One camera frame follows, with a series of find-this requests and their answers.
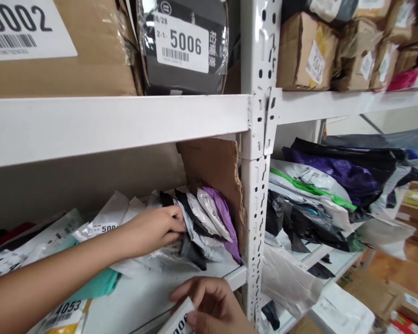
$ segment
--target white metal shelf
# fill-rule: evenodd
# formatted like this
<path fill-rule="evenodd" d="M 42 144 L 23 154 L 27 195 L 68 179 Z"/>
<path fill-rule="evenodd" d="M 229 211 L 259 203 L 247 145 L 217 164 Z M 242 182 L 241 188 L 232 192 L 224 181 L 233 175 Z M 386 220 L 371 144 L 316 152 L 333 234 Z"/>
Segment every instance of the white metal shelf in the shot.
<path fill-rule="evenodd" d="M 193 276 L 225 277 L 233 290 L 246 284 L 247 269 L 232 257 L 228 263 L 209 263 L 207 271 L 164 271 L 122 276 L 116 290 L 91 302 L 84 334 L 144 334 L 161 326 L 174 305 L 169 294 Z"/>
<path fill-rule="evenodd" d="M 0 99 L 0 167 L 248 131 L 249 95 Z"/>

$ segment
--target cardboard box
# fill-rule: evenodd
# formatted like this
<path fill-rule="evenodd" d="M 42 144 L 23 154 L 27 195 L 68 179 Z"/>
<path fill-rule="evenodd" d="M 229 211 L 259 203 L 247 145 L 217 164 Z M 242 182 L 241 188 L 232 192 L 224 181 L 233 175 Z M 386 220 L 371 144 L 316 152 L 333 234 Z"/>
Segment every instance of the cardboard box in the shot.
<path fill-rule="evenodd" d="M 418 206 L 401 204 L 396 219 L 405 222 L 418 229 Z"/>
<path fill-rule="evenodd" d="M 350 268 L 337 283 L 342 289 L 366 305 L 375 316 L 388 323 L 392 311 L 400 306 L 403 294 L 372 277 L 365 269 Z"/>
<path fill-rule="evenodd" d="M 393 0 L 385 20 L 384 37 L 392 42 L 407 45 L 415 24 L 415 0 Z"/>
<path fill-rule="evenodd" d="M 337 42 L 325 23 L 306 13 L 292 16 L 281 27 L 276 87 L 328 90 Z"/>
<path fill-rule="evenodd" d="M 0 98 L 138 95 L 131 67 L 134 36 L 123 7 L 115 0 L 54 0 L 45 6 L 49 4 L 61 21 L 49 26 L 45 8 L 45 29 L 63 34 L 63 39 L 53 35 L 59 44 L 56 54 L 65 54 L 71 38 L 77 55 L 0 61 Z M 30 55 L 37 48 L 43 49 L 40 44 L 18 50 Z M 44 52 L 56 56 L 52 48 Z"/>
<path fill-rule="evenodd" d="M 130 13 L 143 56 L 146 94 L 222 94 L 228 68 L 227 3 L 133 3 L 136 8 Z"/>
<path fill-rule="evenodd" d="M 397 48 L 398 45 L 391 42 L 382 42 L 379 44 L 375 67 L 370 81 L 371 89 L 383 89 L 391 82 L 398 59 Z"/>
<path fill-rule="evenodd" d="M 353 18 L 368 18 L 374 22 L 384 19 L 388 12 L 392 0 L 360 1 Z"/>
<path fill-rule="evenodd" d="M 398 308 L 398 312 L 418 325 L 418 295 L 395 282 L 390 281 L 389 285 L 404 294 L 404 300 Z"/>
<path fill-rule="evenodd" d="M 331 82 L 333 89 L 369 89 L 375 65 L 376 45 L 381 38 L 382 33 L 369 19 L 355 19 L 344 28 L 336 52 L 335 75 Z"/>

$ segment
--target plastic mailer bag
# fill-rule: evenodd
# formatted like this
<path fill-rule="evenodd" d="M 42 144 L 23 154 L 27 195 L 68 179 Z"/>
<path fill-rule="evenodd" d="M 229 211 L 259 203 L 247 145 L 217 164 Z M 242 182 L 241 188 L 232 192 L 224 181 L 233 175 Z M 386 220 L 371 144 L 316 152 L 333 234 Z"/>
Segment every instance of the plastic mailer bag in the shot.
<path fill-rule="evenodd" d="M 220 216 L 218 215 L 218 209 L 215 205 L 214 199 L 204 190 L 198 188 L 197 189 L 197 199 L 198 202 L 201 204 L 203 210 L 206 212 L 208 217 L 212 220 L 215 228 L 218 231 L 218 234 L 226 239 L 229 242 L 232 242 L 232 238 L 229 234 L 229 231 L 224 226 Z"/>
<path fill-rule="evenodd" d="M 295 162 L 279 161 L 271 159 L 271 168 L 286 174 L 305 184 L 314 186 L 320 190 L 332 193 L 350 202 L 347 191 L 334 178 L 316 168 L 308 165 L 302 165 Z"/>
<path fill-rule="evenodd" d="M 262 293 L 299 319 L 319 299 L 322 281 L 295 265 L 283 248 L 264 244 L 263 253 Z"/>
<path fill-rule="evenodd" d="M 410 173 L 410 166 L 397 166 L 395 172 L 387 180 L 379 198 L 370 204 L 370 211 L 374 214 L 379 214 L 387 207 L 387 196 L 395 189 L 397 183 Z"/>
<path fill-rule="evenodd" d="M 415 232 L 415 227 L 395 220 L 373 218 L 360 228 L 361 242 L 367 247 L 406 260 L 405 240 Z"/>

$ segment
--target white plastic bag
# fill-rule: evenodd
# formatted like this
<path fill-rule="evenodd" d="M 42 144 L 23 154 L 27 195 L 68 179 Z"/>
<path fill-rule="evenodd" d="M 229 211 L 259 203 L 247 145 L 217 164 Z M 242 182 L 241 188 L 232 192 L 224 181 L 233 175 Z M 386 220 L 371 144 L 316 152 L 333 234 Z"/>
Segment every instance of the white plastic bag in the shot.
<path fill-rule="evenodd" d="M 215 205 L 214 199 L 204 190 L 198 188 L 197 190 L 197 198 L 198 202 L 200 202 L 201 206 L 203 207 L 203 210 L 207 213 L 209 218 L 214 223 L 214 226 L 216 230 L 218 231 L 218 234 L 224 238 L 228 242 L 232 242 L 232 238 L 229 235 L 229 231 L 220 219 L 218 215 L 218 209 Z"/>
<path fill-rule="evenodd" d="M 315 303 L 322 292 L 323 282 L 304 271 L 285 249 L 264 244 L 262 293 L 276 305 L 284 307 L 299 319 Z"/>
<path fill-rule="evenodd" d="M 405 240 L 416 228 L 395 220 L 373 218 L 360 228 L 361 242 L 367 247 L 381 251 L 400 260 L 407 260 L 404 253 Z"/>

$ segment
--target package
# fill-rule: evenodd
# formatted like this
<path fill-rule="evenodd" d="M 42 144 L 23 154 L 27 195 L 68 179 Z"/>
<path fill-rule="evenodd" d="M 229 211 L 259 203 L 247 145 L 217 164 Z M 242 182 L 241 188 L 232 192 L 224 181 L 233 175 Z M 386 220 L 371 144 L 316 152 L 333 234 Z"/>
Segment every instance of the package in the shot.
<path fill-rule="evenodd" d="M 38 334 L 81 334 L 91 299 L 68 301 L 52 311 Z"/>
<path fill-rule="evenodd" d="M 282 23 L 295 13 L 305 11 L 338 28 L 350 21 L 358 6 L 358 0 L 283 0 Z"/>
<path fill-rule="evenodd" d="M 377 22 L 386 17 L 391 3 L 392 0 L 359 0 L 354 18 L 365 17 Z"/>
<path fill-rule="evenodd" d="M 351 267 L 338 285 L 367 306 L 377 319 L 388 324 L 392 311 L 402 302 L 403 294 L 397 289 L 372 277 L 362 268 Z"/>
<path fill-rule="evenodd" d="M 359 228 L 361 242 L 367 247 L 406 261 L 404 245 L 415 229 L 396 220 L 373 218 Z"/>
<path fill-rule="evenodd" d="M 388 329 L 388 334 L 418 334 L 418 326 L 396 311 L 392 314 L 391 323 L 392 328 Z"/>
<path fill-rule="evenodd" d="M 398 59 L 398 45 L 391 42 L 382 42 L 378 45 L 375 66 L 370 80 L 370 88 L 381 90 L 392 81 Z"/>
<path fill-rule="evenodd" d="M 6 8 L 17 29 L 0 14 L 0 98 L 142 93 L 132 69 L 134 35 L 118 0 L 34 0 Z"/>
<path fill-rule="evenodd" d="M 328 90 L 337 42 L 325 23 L 307 13 L 292 16 L 281 27 L 276 87 Z"/>
<path fill-rule="evenodd" d="M 369 19 L 354 19 L 338 42 L 331 87 L 338 91 L 368 90 L 376 60 L 376 45 L 382 38 Z"/>
<path fill-rule="evenodd" d="M 392 0 L 385 20 L 384 38 L 401 44 L 409 44 L 416 23 L 416 0 Z"/>
<path fill-rule="evenodd" d="M 335 283 L 325 287 L 308 315 L 325 334 L 368 334 L 375 321 L 367 306 Z"/>
<path fill-rule="evenodd" d="M 222 94 L 228 65 L 228 5 L 219 0 L 136 0 L 133 27 L 147 95 Z"/>
<path fill-rule="evenodd" d="M 418 325 L 418 295 L 395 282 L 390 281 L 389 285 L 404 293 L 404 300 L 397 311 Z"/>

